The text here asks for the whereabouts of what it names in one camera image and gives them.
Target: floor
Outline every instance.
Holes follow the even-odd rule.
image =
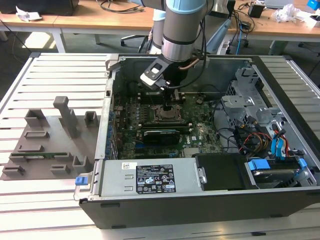
[[[18,37],[24,42],[28,41],[31,33],[19,32]],[[136,53],[142,42],[142,38],[128,40],[127,46],[120,46],[121,35],[101,35],[101,44],[97,45],[95,37],[90,34],[65,34],[64,38],[69,53]],[[52,36],[47,36],[43,48],[31,48],[33,52],[57,53]],[[271,41],[250,40],[247,48],[242,47],[241,55],[267,55]],[[236,47],[231,47],[234,54]],[[304,47],[298,47],[298,42],[290,42],[285,48],[284,55],[289,55],[308,75],[312,68],[320,61],[320,42],[305,43]],[[8,41],[0,41],[0,100],[9,89],[16,76],[19,74],[23,63],[28,59],[29,52],[22,48],[21,42],[12,33],[8,34]],[[320,85],[320,65],[313,71],[310,78],[318,86]]]

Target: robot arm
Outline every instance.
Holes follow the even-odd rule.
[[[180,69],[190,64],[200,21],[211,12],[213,0],[132,0],[145,7],[165,10],[161,56],[141,75],[151,89],[177,86],[187,76]]]

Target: blue latch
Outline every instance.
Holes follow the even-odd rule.
[[[75,178],[76,186],[85,186],[88,185],[88,177],[87,176],[77,176]]]
[[[285,141],[282,138],[279,138],[278,146],[276,147],[275,155],[280,158],[280,160],[285,160],[285,157],[282,156],[282,147]]]
[[[270,169],[270,165],[266,159],[252,159],[248,164],[251,171]]]
[[[302,169],[307,166],[307,163],[303,158],[300,158],[298,163],[300,164]]]

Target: motherboard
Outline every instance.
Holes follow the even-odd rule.
[[[183,95],[163,106],[152,96],[114,98],[118,159],[190,158],[222,152],[212,123],[212,106],[205,96]]]

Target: white paper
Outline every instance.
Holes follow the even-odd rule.
[[[29,22],[32,20],[40,20],[42,17],[39,15],[38,12],[27,12],[19,9],[17,6],[16,8],[16,15],[18,18],[20,18],[22,21]]]

